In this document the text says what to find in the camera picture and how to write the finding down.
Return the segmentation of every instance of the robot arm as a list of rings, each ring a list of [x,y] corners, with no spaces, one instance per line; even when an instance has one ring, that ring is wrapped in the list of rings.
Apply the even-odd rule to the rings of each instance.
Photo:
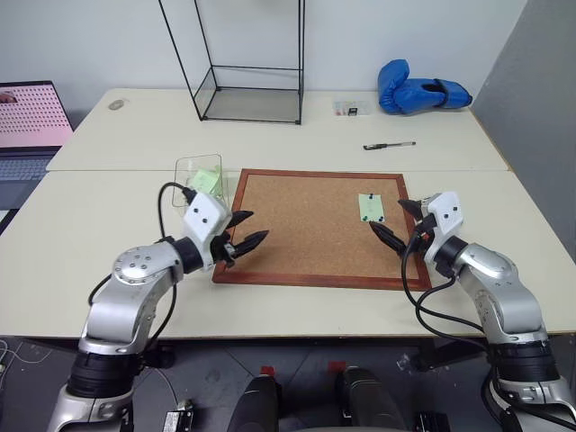
[[[190,206],[184,216],[184,238],[131,248],[114,260],[110,281],[94,297],[49,432],[133,430],[132,384],[143,367],[159,300],[184,275],[210,269],[218,261],[233,266],[234,259],[266,237],[267,231],[260,231],[232,245],[225,229],[252,212],[231,214],[212,196],[187,192]]]
[[[544,420],[551,415],[574,424],[572,395],[556,369],[540,306],[520,282],[514,263],[456,236],[464,220],[456,193],[400,200],[400,205],[418,221],[409,248],[425,253],[425,261],[436,264],[441,275],[455,275],[476,306],[496,372],[494,391],[511,406],[506,416],[522,427],[511,430],[566,430]],[[413,251],[386,227],[371,226],[399,255]]]

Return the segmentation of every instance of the laptop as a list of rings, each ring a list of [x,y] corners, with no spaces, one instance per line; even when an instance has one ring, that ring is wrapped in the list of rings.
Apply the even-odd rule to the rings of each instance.
[[[0,211],[24,204],[71,135],[51,81],[0,83]]]

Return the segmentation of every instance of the white table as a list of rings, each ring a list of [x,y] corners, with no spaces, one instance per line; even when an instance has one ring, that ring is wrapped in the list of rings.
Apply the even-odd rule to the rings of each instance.
[[[233,186],[239,173],[229,173]],[[576,266],[526,191],[510,172],[408,172],[409,195],[456,190],[464,214],[461,237],[508,255],[540,301],[548,330],[576,330]],[[0,334],[77,337],[86,297],[123,250],[155,241],[162,172],[52,172],[0,237]],[[178,236],[180,216],[166,194],[166,230]],[[441,281],[433,270],[433,284]],[[156,323],[167,309],[158,309]],[[435,294],[432,309],[476,320],[455,286]],[[430,320],[443,331],[468,332]],[[420,336],[402,292],[213,284],[197,272],[179,284],[165,338]]]
[[[371,115],[337,117],[338,94],[306,92],[302,126],[199,121],[185,90],[109,91],[49,164],[62,170],[172,170],[178,158],[219,153],[225,169],[324,171],[506,170],[507,165],[468,109],[393,116],[374,92],[344,93],[366,100]],[[125,101],[118,111],[108,105]],[[362,149],[364,144],[413,141],[409,148]]]

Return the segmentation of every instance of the wooden frame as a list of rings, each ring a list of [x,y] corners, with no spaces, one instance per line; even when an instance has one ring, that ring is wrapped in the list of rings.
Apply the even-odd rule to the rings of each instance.
[[[294,177],[325,177],[325,178],[359,178],[359,179],[391,179],[396,181],[401,199],[408,199],[408,192],[402,174],[376,174],[376,173],[330,173],[309,171],[280,171],[264,169],[243,169],[240,174],[238,188],[232,210],[241,210],[242,201],[246,191],[248,178],[256,176],[294,176]],[[414,220],[405,211],[404,220],[408,233],[414,230]],[[229,230],[234,238],[234,229]],[[421,256],[415,257],[418,279],[408,280],[409,288],[415,291],[425,291],[431,287],[428,270]],[[349,276],[349,275],[323,275],[323,274],[267,274],[255,272],[229,272],[223,263],[218,263],[214,270],[212,280],[216,284],[273,284],[295,286],[323,286],[335,288],[362,288],[401,290],[402,281],[400,273],[397,278]]]

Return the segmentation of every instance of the clear plastic container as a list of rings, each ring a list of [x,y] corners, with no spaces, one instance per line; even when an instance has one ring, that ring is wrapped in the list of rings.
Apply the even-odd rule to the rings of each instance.
[[[218,154],[179,158],[175,165],[174,181],[220,198],[228,205],[228,187],[222,174],[222,157]],[[172,193],[172,205],[182,213],[188,206],[177,189]]]

